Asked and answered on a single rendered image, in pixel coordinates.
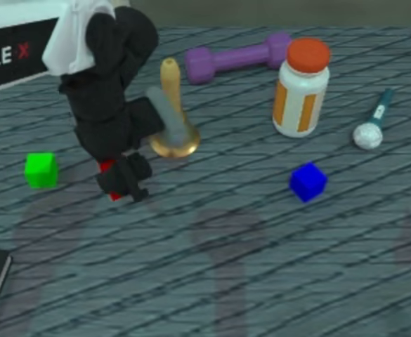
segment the teal handle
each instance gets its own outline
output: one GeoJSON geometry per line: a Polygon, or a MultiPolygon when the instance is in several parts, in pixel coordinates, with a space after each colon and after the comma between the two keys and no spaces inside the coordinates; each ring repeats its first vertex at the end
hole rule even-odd
{"type": "Polygon", "coordinates": [[[393,100],[394,90],[393,89],[386,89],[382,95],[380,96],[379,102],[377,107],[375,108],[374,113],[372,113],[371,118],[369,118],[369,123],[373,123],[378,127],[381,127],[381,123],[383,122],[383,118],[386,114],[386,111],[393,100]]]}

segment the white plastic bottle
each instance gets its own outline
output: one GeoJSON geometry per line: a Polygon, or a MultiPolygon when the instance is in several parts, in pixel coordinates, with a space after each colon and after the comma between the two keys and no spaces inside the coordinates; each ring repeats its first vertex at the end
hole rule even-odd
{"type": "Polygon", "coordinates": [[[274,127],[281,134],[301,138],[318,124],[330,78],[330,49],[319,39],[293,40],[279,70],[273,108],[274,127]]]}

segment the black sign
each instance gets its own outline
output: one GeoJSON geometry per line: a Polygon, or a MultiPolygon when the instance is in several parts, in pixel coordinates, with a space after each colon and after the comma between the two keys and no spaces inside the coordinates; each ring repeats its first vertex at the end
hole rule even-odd
{"type": "Polygon", "coordinates": [[[42,57],[57,20],[0,29],[0,85],[47,71],[42,57]]]}

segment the green cube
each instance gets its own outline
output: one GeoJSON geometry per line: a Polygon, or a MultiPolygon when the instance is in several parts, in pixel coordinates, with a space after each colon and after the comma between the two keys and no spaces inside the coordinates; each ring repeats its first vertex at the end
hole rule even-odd
{"type": "Polygon", "coordinates": [[[51,152],[29,153],[25,162],[24,175],[31,188],[57,186],[56,156],[51,152]]]}

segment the red block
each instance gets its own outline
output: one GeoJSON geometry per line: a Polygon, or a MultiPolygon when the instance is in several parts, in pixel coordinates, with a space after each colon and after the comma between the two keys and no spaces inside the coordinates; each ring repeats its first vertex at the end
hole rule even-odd
{"type": "MultiPolygon", "coordinates": [[[[102,173],[102,172],[107,171],[110,167],[112,167],[112,165],[115,162],[116,162],[116,160],[107,160],[107,161],[104,161],[102,163],[98,163],[100,172],[102,173]]],[[[110,199],[112,201],[117,201],[118,199],[121,199],[121,198],[122,198],[122,195],[120,195],[120,194],[117,194],[117,193],[114,193],[114,192],[110,193],[110,199]]]]}

